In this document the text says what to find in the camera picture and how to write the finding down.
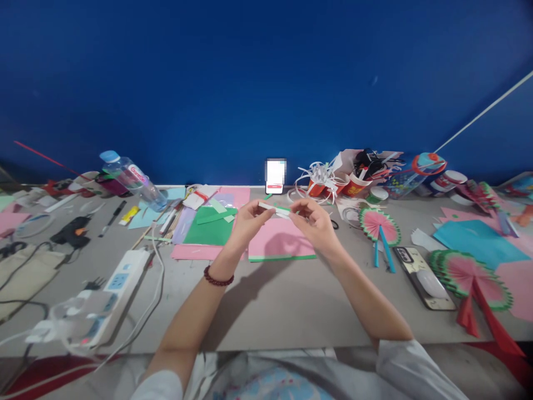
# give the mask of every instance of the lid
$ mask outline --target lid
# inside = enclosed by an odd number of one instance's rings
[[[116,151],[113,150],[107,150],[101,153],[100,158],[105,162],[115,162],[120,160],[120,156],[117,154]]]
[[[389,196],[387,191],[380,186],[371,187],[370,193],[372,193],[372,196],[377,197],[380,200],[385,200]]]
[[[444,161],[442,157],[440,157],[436,153],[421,153],[420,158],[418,159],[418,167],[424,169],[437,169],[442,166],[442,164],[436,164],[436,165],[429,165],[429,164],[435,164],[436,162]]]
[[[457,171],[446,171],[443,175],[446,175],[446,178],[457,184],[465,183],[468,180],[465,175]]]

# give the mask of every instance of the plastic water bottle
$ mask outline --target plastic water bottle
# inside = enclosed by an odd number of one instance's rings
[[[140,197],[154,211],[163,211],[168,200],[150,179],[128,157],[121,157],[108,150],[100,154],[106,162],[102,169],[126,186],[130,192]]]

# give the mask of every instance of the smartphone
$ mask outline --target smartphone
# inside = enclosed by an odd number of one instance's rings
[[[286,158],[267,158],[265,162],[265,192],[281,194],[285,184]]]

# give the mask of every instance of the light blue paper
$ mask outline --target light blue paper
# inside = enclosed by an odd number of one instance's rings
[[[179,198],[185,197],[185,188],[172,188],[161,191],[169,201],[173,201]],[[139,202],[140,211],[133,217],[132,221],[128,225],[128,229],[148,228],[152,221],[159,217],[161,214],[158,211],[153,211],[148,208],[147,204],[143,201]],[[157,224],[164,223],[171,213],[171,209],[165,212],[161,218],[158,219]]]
[[[450,249],[472,254],[493,271],[501,263],[531,259],[478,219],[446,222],[433,236]]]

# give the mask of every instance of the plastic container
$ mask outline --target plastic container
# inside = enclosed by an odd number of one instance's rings
[[[371,184],[372,181],[362,181],[352,172],[350,174],[350,182],[344,187],[343,193],[348,197],[355,197],[365,187]]]
[[[446,161],[435,153],[422,153],[406,163],[402,171],[394,173],[383,188],[396,200],[416,189],[428,176],[441,173]]]
[[[167,198],[128,157],[121,157],[115,151],[108,150],[100,154],[100,158],[106,162],[102,169],[134,196],[139,196],[148,207],[157,212],[165,209]]]
[[[365,200],[367,203],[370,204],[379,204],[383,200],[387,200],[389,197],[389,194],[387,191],[382,188],[381,186],[374,186],[371,187],[370,190],[368,190],[368,194],[365,197]]]

